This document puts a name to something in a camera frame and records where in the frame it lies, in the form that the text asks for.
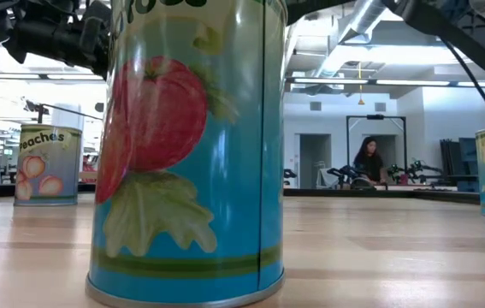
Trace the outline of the silver ceiling duct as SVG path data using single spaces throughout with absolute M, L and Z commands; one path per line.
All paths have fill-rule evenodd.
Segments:
M 327 50 L 321 64 L 313 71 L 312 77 L 333 77 L 340 68 L 350 61 L 361 60 L 366 47 L 345 46 L 351 39 L 358 44 L 368 44 L 373 30 L 381 21 L 402 21 L 391 12 L 381 0 L 355 0 L 352 11 L 341 18 L 331 15 L 324 19 Z

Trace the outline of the black rectangular frame stand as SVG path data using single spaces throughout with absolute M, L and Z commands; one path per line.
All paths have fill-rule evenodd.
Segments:
M 385 121 L 389 120 L 403 133 L 403 162 L 404 169 L 408 169 L 408 151 L 407 151 L 407 120 L 405 116 L 396 115 L 347 115 L 346 116 L 346 163 L 351 163 L 351 130 L 357 126 L 363 119 L 367 121 Z

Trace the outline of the person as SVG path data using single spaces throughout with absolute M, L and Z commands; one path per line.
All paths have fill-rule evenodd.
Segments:
M 364 138 L 357 155 L 354 157 L 353 167 L 357 171 L 361 171 L 362 177 L 370 184 L 382 185 L 387 183 L 386 168 L 373 137 Z

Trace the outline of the black boom pole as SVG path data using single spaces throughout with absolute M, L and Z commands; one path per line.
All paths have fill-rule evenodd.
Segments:
M 31 112 L 37 112 L 38 113 L 38 117 L 37 117 L 37 123 L 38 124 L 43 123 L 43 117 L 46 115 L 47 110 L 49 108 L 52 108 L 54 110 L 60 110 L 60 111 L 68 112 L 68 113 L 71 113 L 71 114 L 75 114 L 77 116 L 87 117 L 87 118 L 90 118 L 90 119 L 93 119 L 93 120 L 101 121 L 101 118 L 98 118 L 98 117 L 93 116 L 93 115 L 84 114 L 84 113 L 81 113 L 79 111 L 69 110 L 69 109 L 65 109 L 63 107 L 58 107 L 58 106 L 51 105 L 51 104 L 38 104 L 38 103 L 34 103 L 30 100 L 26 100 L 26 108 Z

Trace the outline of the dark blue cabinet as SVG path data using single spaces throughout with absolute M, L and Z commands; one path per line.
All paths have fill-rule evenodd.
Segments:
M 478 168 L 475 138 L 441 139 L 443 174 L 459 192 L 478 192 Z

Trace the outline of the long ceiling light fixture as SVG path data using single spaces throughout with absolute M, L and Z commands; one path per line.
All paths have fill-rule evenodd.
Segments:
M 321 85 L 366 85 L 369 80 L 366 79 L 326 79 L 326 78 L 300 78 L 289 77 L 286 82 L 293 84 L 321 84 Z

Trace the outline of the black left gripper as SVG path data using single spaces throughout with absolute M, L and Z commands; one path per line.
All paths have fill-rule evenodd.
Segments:
M 109 33 L 111 8 L 103 2 L 91 2 L 83 14 L 80 48 L 90 70 L 104 80 L 109 70 Z

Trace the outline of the peaches label tin can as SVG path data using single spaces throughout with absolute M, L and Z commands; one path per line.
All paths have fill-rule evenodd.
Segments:
M 78 204 L 82 131 L 23 124 L 15 183 L 15 206 Z

